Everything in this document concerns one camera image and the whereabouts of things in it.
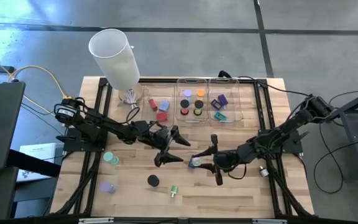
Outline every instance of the white paper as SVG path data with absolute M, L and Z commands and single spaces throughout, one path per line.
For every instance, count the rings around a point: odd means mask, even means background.
M 49 143 L 49 144 L 36 144 L 30 146 L 21 146 L 19 152 L 22 152 L 26 155 L 36 157 L 38 159 L 47 159 L 45 161 L 48 162 L 55 162 L 55 149 L 56 143 Z M 34 172 L 29 172 L 26 170 L 19 170 L 17 175 L 16 182 L 24 182 L 30 180 L 40 180 L 40 179 L 47 179 L 50 178 L 46 175 L 37 174 Z

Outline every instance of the red cube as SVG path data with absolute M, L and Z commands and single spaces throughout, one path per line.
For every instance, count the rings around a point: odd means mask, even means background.
M 167 112 L 159 112 L 157 113 L 157 121 L 167 121 L 168 118 L 167 118 Z
M 153 100 L 153 99 L 149 99 L 149 103 L 150 103 L 150 106 L 152 107 L 153 111 L 157 111 L 158 107 L 157 107 L 157 105 L 154 103 L 154 100 Z

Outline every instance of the blue block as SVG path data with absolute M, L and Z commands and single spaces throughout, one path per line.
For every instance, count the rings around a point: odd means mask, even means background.
M 227 119 L 221 112 L 217 111 L 214 116 L 218 121 L 225 121 Z
M 222 95 L 219 95 L 219 96 L 218 96 L 218 99 L 219 99 L 219 101 L 221 102 L 221 105 L 222 105 L 222 106 L 228 104 L 227 99 L 226 99 L 226 97 L 224 97 L 223 94 L 222 94 Z
M 169 102 L 168 101 L 161 101 L 159 110 L 160 111 L 168 111 L 168 109 L 169 109 Z

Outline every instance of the white cup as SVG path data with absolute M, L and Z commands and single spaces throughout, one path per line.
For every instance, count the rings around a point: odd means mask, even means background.
M 122 31 L 102 30 L 91 38 L 88 47 L 114 89 L 135 88 L 140 78 L 139 70 L 127 36 Z

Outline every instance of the wooden tabletop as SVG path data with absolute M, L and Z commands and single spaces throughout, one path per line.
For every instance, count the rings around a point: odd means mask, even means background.
M 80 96 L 88 106 L 93 106 L 100 77 L 84 77 Z M 268 83 L 285 89 L 281 78 L 268 78 Z M 149 90 L 160 84 L 144 84 Z M 276 125 L 284 122 L 290 107 L 287 94 L 269 88 L 270 99 Z M 211 134 L 217 134 L 219 150 L 236 149 L 245 140 L 255 136 L 260 129 L 256 110 L 254 89 L 250 85 L 240 85 L 241 112 L 244 119 L 232 124 L 216 124 L 209 119 L 203 126 L 189 127 L 179 125 L 181 135 L 190 143 L 190 147 L 172 143 L 170 153 L 183 158 L 184 162 L 174 162 L 154 166 L 154 157 L 158 150 L 151 149 L 139 142 L 133 145 L 122 143 L 109 134 L 106 151 L 113 152 L 120 159 L 113 166 L 101 161 L 96 191 L 94 195 L 92 216 L 97 217 L 218 217 L 218 218 L 269 218 L 273 217 L 272 199 L 269 180 L 259 174 L 259 165 L 265 161 L 254 160 L 247 165 L 247 175 L 242 180 L 234 180 L 223 174 L 223 185 L 217 186 L 214 175 L 205 169 L 189 169 L 188 161 L 192 154 L 197 154 L 211 145 Z M 264 114 L 265 99 L 261 92 Z M 109 107 L 109 117 L 117 121 L 125 120 L 123 113 L 127 105 L 121 105 L 118 92 L 113 90 Z M 139 113 L 135 119 L 141 119 Z M 60 176 L 52 202 L 51 212 L 57 211 L 69 199 L 78 185 L 83 152 L 74 152 L 62 164 Z M 203 162 L 211 158 L 203 157 Z M 283 155 L 283 163 L 287 185 L 307 211 L 313 213 L 308 183 L 303 166 L 297 157 Z M 244 171 L 239 166 L 231 172 L 233 176 L 241 176 Z M 158 187 L 147 183 L 149 175 L 155 174 L 160 179 Z M 117 185 L 115 194 L 100 191 L 102 182 L 108 181 Z M 178 193 L 171 198 L 171 186 L 178 186 Z M 86 205 L 88 186 L 85 188 L 81 210 Z M 278 189 L 280 208 L 285 212 L 282 193 Z

